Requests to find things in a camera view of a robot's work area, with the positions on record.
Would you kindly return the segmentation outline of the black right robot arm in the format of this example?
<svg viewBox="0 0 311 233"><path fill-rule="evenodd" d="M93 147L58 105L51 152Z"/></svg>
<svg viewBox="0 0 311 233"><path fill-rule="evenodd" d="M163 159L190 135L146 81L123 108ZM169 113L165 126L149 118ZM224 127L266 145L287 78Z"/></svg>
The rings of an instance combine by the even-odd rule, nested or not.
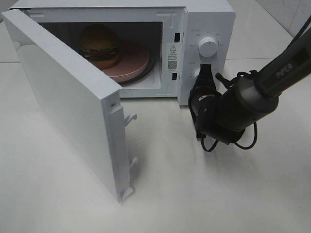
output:
<svg viewBox="0 0 311 233"><path fill-rule="evenodd" d="M239 72L230 81L202 64L188 100L197 138L236 143L248 126L277 108L284 90L310 72L310 30L260 71Z"/></svg>

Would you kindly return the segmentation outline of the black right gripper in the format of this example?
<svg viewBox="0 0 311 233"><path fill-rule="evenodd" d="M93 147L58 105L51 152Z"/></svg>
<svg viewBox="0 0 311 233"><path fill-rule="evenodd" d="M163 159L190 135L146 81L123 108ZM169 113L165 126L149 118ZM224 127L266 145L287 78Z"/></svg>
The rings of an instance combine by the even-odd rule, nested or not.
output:
<svg viewBox="0 0 311 233"><path fill-rule="evenodd" d="M201 106L207 98L219 97L211 71L211 64L201 64L196 82L190 91L188 106L193 121L196 121Z"/></svg>

